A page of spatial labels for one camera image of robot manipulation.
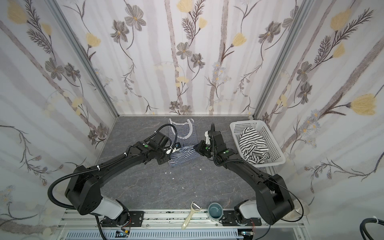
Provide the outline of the blue white striped tank top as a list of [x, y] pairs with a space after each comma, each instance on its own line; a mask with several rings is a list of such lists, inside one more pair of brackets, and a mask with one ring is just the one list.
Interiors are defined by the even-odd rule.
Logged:
[[185, 123], [176, 123], [169, 119], [169, 124], [172, 124], [177, 130], [176, 135], [174, 128], [169, 127], [169, 137], [172, 143], [180, 144], [180, 148], [171, 154], [171, 158], [168, 161], [169, 166], [174, 167], [198, 158], [199, 154], [194, 149], [194, 146], [198, 144], [195, 121], [187, 119]]

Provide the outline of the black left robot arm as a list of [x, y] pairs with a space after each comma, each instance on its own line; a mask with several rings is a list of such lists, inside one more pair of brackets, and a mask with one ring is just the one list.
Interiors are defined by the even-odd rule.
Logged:
[[108, 198], [101, 188], [124, 171], [155, 159], [161, 165], [169, 161], [172, 150], [178, 144], [161, 132], [129, 146], [121, 155], [97, 166], [75, 169], [65, 196], [80, 215], [104, 216], [104, 220], [118, 227], [131, 221], [127, 207], [120, 201]]

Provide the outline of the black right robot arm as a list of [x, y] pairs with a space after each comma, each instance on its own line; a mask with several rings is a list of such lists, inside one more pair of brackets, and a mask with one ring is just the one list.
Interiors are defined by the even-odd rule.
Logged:
[[274, 225], [294, 209], [294, 202], [280, 175], [269, 175], [252, 166], [240, 154], [228, 148], [219, 131], [208, 131], [210, 142], [200, 141], [194, 150], [240, 176], [255, 191], [256, 206], [260, 217]]

